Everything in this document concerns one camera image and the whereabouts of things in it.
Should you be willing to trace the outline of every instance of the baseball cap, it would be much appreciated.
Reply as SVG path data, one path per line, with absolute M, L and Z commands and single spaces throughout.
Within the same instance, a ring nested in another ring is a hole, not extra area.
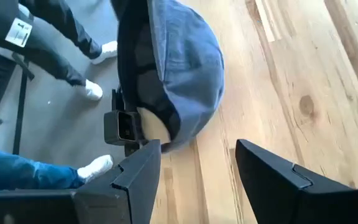
M 166 128 L 167 152 L 193 139 L 219 106 L 224 62 L 218 42 L 200 15 L 175 0 L 112 2 L 125 111 L 139 112 L 146 138 Z

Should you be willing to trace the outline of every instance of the white sneaker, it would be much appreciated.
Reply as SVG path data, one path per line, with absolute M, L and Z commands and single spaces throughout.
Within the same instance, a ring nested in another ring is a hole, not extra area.
M 82 178 L 85 183 L 103 175 L 112 168 L 113 162 L 110 155 L 105 155 L 96 158 L 86 167 L 77 170 L 78 176 Z
M 89 80 L 86 80 L 85 86 L 77 86 L 77 90 L 91 100 L 100 100 L 103 96 L 102 88 Z
M 97 65 L 107 58 L 117 56 L 117 41 L 112 41 L 102 45 L 102 53 L 99 57 L 92 60 L 92 64 Z

